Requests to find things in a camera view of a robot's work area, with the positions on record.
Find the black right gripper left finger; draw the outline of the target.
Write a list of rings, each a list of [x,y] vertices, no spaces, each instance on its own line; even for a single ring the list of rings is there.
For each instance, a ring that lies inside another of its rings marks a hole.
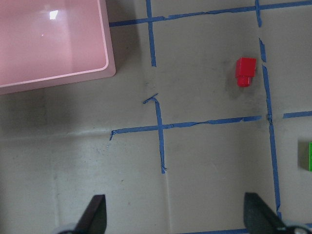
[[[75,234],[104,234],[107,228],[105,195],[94,195],[74,228]]]

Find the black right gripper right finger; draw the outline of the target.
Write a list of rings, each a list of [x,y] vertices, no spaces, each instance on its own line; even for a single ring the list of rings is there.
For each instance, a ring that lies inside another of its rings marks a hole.
[[[244,225],[250,234],[286,234],[287,227],[257,193],[244,195]]]

